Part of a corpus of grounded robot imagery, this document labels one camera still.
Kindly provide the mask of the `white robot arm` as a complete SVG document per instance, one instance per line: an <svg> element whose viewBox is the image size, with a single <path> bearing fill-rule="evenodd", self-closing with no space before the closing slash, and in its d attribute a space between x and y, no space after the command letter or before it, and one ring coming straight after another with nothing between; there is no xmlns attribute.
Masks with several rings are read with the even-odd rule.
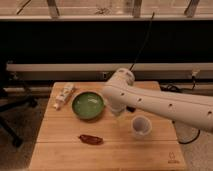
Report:
<svg viewBox="0 0 213 171"><path fill-rule="evenodd" d="M101 93L114 115L129 106L213 133L213 97L138 88L134 81L129 69L119 68L104 84Z"/></svg>

